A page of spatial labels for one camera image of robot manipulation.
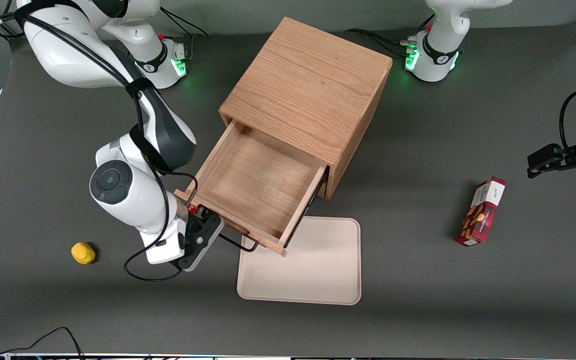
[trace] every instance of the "cabinet top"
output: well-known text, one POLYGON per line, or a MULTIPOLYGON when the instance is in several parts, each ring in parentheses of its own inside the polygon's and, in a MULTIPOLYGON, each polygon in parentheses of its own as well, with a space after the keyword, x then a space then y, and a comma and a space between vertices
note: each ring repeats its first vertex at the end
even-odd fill
POLYGON ((393 59, 283 18, 220 114, 336 165, 393 59))

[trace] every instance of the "beige tray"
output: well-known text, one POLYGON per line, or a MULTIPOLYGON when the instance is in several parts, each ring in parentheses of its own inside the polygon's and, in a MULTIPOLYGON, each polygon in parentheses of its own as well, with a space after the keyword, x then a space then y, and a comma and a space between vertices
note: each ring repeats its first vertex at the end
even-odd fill
MULTIPOLYGON (((244 237, 251 247, 253 241, 244 237)), ((237 292, 246 300, 355 305, 362 296, 361 230, 351 218, 304 216, 286 257, 241 251, 237 292)))

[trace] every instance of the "green light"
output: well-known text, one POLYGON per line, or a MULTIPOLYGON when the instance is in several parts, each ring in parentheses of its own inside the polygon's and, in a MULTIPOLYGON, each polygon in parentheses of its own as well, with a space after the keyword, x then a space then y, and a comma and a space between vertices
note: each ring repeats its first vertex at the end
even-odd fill
POLYGON ((415 68, 417 64, 417 59, 419 59, 419 50, 414 50, 410 55, 408 55, 408 59, 406 60, 406 68, 410 71, 415 68))
POLYGON ((174 71, 179 77, 183 77, 186 75, 186 61, 185 60, 177 60, 177 59, 170 59, 172 66, 174 67, 174 71))
POLYGON ((459 51, 454 55, 454 59, 452 60, 452 64, 450 65, 450 70, 455 68, 455 64, 457 64, 457 58, 459 57, 459 51))

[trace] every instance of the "red box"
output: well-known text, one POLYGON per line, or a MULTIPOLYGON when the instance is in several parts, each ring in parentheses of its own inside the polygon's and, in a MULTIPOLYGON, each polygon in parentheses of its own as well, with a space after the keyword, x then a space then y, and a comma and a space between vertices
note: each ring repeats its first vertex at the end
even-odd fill
POLYGON ((506 182, 497 177, 477 186, 457 243, 470 247, 486 241, 505 188, 506 182))

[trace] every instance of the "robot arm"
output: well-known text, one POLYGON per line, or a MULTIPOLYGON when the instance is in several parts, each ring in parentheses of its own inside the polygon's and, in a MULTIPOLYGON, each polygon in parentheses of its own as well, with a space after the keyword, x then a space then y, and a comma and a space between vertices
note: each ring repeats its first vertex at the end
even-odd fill
MULTIPOLYGON (((30 2, 18 0, 18 8, 23 9, 30 2)), ((146 3, 159 8, 158 1, 146 3)), ((112 21, 108 13, 119 11, 119 7, 102 7, 102 11, 87 0, 59 0, 57 4, 42 6, 29 13, 33 18, 75 38, 120 76, 105 70, 73 45, 36 23, 25 21, 23 31, 41 66, 58 82, 80 88, 127 86, 128 93, 137 99, 142 114, 145 114, 142 129, 135 127, 130 133, 96 151, 97 167, 90 177, 89 191, 94 201, 106 212, 137 228, 147 248, 145 252, 149 263, 162 264, 190 256, 192 261, 185 261, 188 264, 183 266, 183 270, 192 271, 224 224, 220 218, 218 221, 211 218, 210 221, 215 224, 213 232, 202 233, 205 238, 199 237, 201 240, 196 242, 201 245, 200 248, 189 246, 189 214, 185 208, 178 209, 173 194, 160 186, 157 178, 160 174, 154 169, 169 172, 185 166, 194 155, 197 141, 190 128, 168 107, 159 92, 148 86, 152 83, 144 78, 145 75, 155 75, 155 80, 166 78, 169 81, 167 76, 173 69, 174 61, 168 63, 169 66, 163 66, 165 62, 160 63, 152 73, 142 72, 133 60, 116 48, 108 47, 97 37, 92 25, 110 29, 114 34, 133 34, 130 41, 121 38, 124 44, 130 44, 128 48, 133 49, 133 55, 152 54, 154 51, 160 54, 162 49, 167 49, 167 44, 160 41, 145 22, 136 21, 122 28, 122 22, 139 19, 135 11, 131 12, 134 8, 126 6, 121 9, 128 17, 116 21, 112 21), (135 41, 140 37, 143 43, 135 41)), ((151 10, 146 11, 147 16, 151 15, 151 10)), ((172 78, 176 81, 179 76, 175 73, 172 78)))
POLYGON ((432 30, 410 36, 415 46, 406 61, 406 70, 425 82, 439 82, 455 67, 458 49, 471 28, 470 10, 496 9, 513 0, 425 0, 434 12, 432 30))

